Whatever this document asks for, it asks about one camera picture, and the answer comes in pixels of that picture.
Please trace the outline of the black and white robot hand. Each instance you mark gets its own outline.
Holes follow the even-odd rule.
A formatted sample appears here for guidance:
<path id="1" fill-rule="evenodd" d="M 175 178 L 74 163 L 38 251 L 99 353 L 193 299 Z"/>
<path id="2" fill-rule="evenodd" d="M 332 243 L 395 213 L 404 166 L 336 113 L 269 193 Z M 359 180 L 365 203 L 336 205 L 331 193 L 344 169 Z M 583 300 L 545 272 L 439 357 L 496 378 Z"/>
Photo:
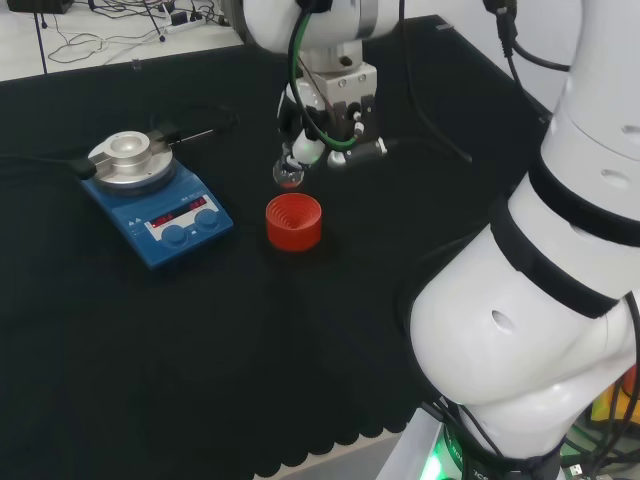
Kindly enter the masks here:
<path id="1" fill-rule="evenodd" d="M 300 179 L 317 162 L 343 169 L 378 159 L 388 152 L 379 133 L 376 108 L 377 70 L 364 63 L 350 72 L 324 74 L 301 64 L 298 96 L 290 86 L 278 106 L 282 154 L 274 172 Z"/>

